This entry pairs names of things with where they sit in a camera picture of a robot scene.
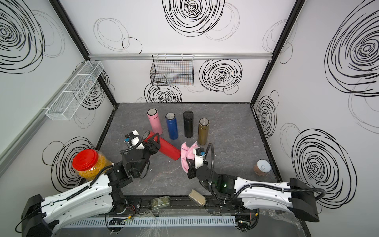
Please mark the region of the red thermos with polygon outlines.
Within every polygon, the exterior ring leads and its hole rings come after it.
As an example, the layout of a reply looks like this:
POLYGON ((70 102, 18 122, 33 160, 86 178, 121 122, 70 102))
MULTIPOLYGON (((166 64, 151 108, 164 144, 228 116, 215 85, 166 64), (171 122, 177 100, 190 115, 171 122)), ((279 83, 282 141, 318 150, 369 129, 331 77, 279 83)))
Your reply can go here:
POLYGON ((148 130, 144 133, 142 139, 143 141, 147 142, 150 138, 154 138, 154 141, 158 141, 160 143, 160 152, 164 154, 165 156, 171 158, 174 161, 177 161, 181 157, 181 152, 178 148, 176 148, 174 145, 170 144, 166 140, 164 140, 160 134, 156 134, 151 130, 148 130))

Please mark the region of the pink thermos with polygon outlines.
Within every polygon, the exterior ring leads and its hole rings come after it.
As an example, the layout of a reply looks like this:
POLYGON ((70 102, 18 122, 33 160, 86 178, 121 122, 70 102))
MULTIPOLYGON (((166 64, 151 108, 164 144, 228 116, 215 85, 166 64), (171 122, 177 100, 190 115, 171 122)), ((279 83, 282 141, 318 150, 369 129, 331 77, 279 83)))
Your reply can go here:
POLYGON ((147 116, 148 116, 149 122, 151 124, 152 131, 154 133, 159 133, 160 135, 162 135, 163 129, 162 129, 162 125, 161 125, 161 122, 159 119, 159 114, 158 114, 157 109, 151 108, 151 109, 147 110, 147 116))

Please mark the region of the blue thermos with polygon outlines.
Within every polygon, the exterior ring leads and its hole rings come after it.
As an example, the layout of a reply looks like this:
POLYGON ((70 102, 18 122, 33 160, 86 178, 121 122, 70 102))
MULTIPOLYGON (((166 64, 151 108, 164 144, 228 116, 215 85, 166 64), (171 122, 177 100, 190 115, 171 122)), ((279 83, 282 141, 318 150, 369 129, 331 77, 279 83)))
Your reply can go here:
POLYGON ((177 118, 173 112, 169 112, 165 116, 166 124, 168 128, 169 137, 171 140, 176 140, 179 137, 177 118))

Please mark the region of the pink microfiber cloth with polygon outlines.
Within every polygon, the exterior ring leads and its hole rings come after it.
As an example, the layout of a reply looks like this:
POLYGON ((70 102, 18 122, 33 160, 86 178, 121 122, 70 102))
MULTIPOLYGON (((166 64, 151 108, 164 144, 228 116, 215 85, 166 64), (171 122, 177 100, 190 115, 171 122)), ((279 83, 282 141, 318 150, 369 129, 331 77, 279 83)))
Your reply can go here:
POLYGON ((181 165, 182 165, 182 168, 183 168, 185 173, 188 173, 188 170, 189 170, 189 165, 187 163, 187 160, 194 160, 195 159, 195 155, 194 155, 193 151, 195 151, 195 149, 197 149, 197 148, 199 148, 197 141, 195 141, 195 143, 190 147, 187 146, 186 142, 184 142, 181 145, 181 149, 180 149, 181 165))

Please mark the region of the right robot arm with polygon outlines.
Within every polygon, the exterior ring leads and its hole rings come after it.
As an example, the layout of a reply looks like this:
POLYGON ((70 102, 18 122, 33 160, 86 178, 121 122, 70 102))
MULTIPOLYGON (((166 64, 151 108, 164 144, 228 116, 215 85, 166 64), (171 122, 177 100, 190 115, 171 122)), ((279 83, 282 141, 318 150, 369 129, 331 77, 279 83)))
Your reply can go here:
POLYGON ((189 179, 197 178, 222 205, 243 209, 273 209, 293 213, 296 218, 319 222, 316 202, 325 196, 321 188, 311 188, 297 178, 289 182, 266 183, 218 174, 214 170, 213 150, 182 147, 181 162, 189 179))

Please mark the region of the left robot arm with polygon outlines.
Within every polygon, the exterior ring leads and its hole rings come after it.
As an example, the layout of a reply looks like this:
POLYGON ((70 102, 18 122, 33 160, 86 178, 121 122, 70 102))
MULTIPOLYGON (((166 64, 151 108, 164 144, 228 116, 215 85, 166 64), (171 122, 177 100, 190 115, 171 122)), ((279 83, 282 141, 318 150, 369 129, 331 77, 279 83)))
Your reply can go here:
POLYGON ((99 171, 92 181, 57 195, 30 197, 15 231, 23 237, 51 237, 61 228, 99 214, 123 214, 129 207, 122 188, 144 178, 150 157, 161 148, 160 134, 129 133, 122 161, 99 171))

